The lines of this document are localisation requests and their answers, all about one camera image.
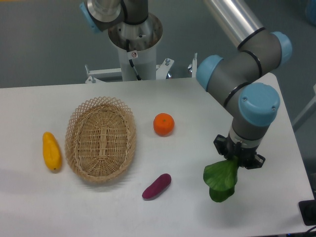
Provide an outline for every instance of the vegetable leaf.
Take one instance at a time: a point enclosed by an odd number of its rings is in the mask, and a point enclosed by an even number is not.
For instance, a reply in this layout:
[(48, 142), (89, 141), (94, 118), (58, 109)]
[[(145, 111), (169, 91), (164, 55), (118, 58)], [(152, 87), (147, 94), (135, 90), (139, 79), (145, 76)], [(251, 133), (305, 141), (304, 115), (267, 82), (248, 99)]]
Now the vegetable leaf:
[(203, 180), (209, 186), (209, 195), (215, 202), (223, 202), (235, 192), (238, 159), (223, 160), (204, 169)]

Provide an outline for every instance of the gray floor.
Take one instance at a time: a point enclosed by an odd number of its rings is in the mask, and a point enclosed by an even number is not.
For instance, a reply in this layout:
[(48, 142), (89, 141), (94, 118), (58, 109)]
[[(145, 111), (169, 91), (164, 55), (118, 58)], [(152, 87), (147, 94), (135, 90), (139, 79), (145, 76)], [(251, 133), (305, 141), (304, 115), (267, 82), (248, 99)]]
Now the gray floor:
[[(94, 35), (79, 10), (81, 0), (0, 2), (0, 87), (84, 83), (91, 70), (119, 67), (106, 33)], [(271, 32), (292, 40), (293, 56), (273, 71), (293, 120), (314, 96), (316, 27), (304, 15), (307, 0), (248, 0)], [(214, 21), (202, 0), (149, 0), (150, 12), (162, 22), (158, 63), (176, 61), (171, 73), (187, 77), (195, 52), (233, 57), (237, 50)], [(316, 172), (316, 114), (296, 132), (308, 173)]]

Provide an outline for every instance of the wicker basket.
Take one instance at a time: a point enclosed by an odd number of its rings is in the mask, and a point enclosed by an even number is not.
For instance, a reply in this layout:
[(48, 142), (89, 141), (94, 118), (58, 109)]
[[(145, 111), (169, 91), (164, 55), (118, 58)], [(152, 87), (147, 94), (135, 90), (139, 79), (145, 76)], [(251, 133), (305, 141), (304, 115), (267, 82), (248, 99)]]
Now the wicker basket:
[(87, 181), (100, 183), (122, 174), (133, 159), (135, 146), (133, 113), (116, 98), (86, 101), (69, 120), (66, 160)]

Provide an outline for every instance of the purple sweet potato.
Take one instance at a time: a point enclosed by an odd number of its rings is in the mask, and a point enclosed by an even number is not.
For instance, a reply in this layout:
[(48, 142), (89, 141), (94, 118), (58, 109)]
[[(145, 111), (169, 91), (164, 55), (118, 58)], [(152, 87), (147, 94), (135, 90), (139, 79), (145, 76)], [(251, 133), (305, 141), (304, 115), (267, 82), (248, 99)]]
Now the purple sweet potato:
[(171, 176), (169, 174), (162, 174), (159, 176), (148, 188), (143, 192), (144, 200), (154, 200), (165, 191), (171, 183)]

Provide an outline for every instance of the metal bolt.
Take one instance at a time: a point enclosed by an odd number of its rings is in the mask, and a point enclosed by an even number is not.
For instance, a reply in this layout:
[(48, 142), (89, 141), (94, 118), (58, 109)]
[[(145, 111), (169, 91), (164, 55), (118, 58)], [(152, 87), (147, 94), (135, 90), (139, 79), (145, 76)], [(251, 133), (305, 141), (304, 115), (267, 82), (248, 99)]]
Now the metal bolt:
[(170, 58), (166, 58), (165, 62), (166, 62), (166, 66), (168, 66), (170, 63)]
[(172, 75), (170, 72), (168, 72), (167, 76), (166, 76), (166, 79), (171, 79), (172, 78)]
[(90, 74), (90, 70), (89, 70), (89, 68), (88, 68), (88, 65), (86, 64), (85, 66), (85, 70), (86, 70), (86, 72), (87, 72), (87, 76)]
[(190, 64), (188, 65), (188, 72), (189, 72), (190, 74), (192, 74), (192, 63), (190, 63)]

